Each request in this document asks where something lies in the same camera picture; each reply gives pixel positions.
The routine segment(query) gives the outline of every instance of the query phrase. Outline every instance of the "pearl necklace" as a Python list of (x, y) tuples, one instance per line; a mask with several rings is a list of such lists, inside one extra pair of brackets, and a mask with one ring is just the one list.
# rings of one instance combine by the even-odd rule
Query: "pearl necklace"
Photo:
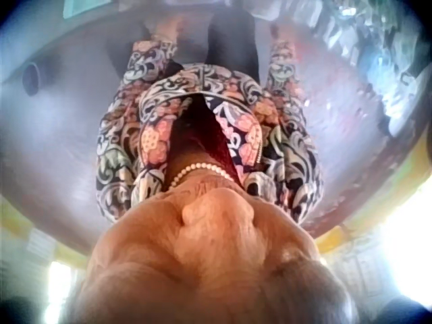
[(178, 175), (174, 178), (174, 180), (169, 185), (168, 190), (174, 189), (178, 185), (179, 181), (186, 174), (189, 174), (190, 172), (197, 170), (197, 169), (208, 169), (208, 170), (214, 171), (215, 173), (223, 176), (227, 180), (234, 181), (231, 178), (231, 176), (224, 169), (222, 169), (221, 167), (218, 167), (217, 165), (210, 164), (210, 163), (194, 163), (194, 164), (191, 164), (191, 165), (185, 167), (183, 170), (181, 170), (181, 172), (178, 173)]

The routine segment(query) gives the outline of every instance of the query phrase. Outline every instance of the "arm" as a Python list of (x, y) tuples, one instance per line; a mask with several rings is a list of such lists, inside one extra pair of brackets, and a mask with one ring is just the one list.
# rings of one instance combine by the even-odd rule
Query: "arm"
[(97, 202), (110, 221), (130, 208), (138, 173), (137, 98), (164, 75), (176, 49), (174, 42), (161, 38), (136, 42), (120, 87), (102, 118), (97, 140)]
[(321, 200), (323, 180), (317, 151), (306, 131), (304, 96), (298, 86), (295, 63), (294, 46), (276, 40), (266, 89), (273, 96), (281, 124), (288, 206), (294, 220), (301, 223)]

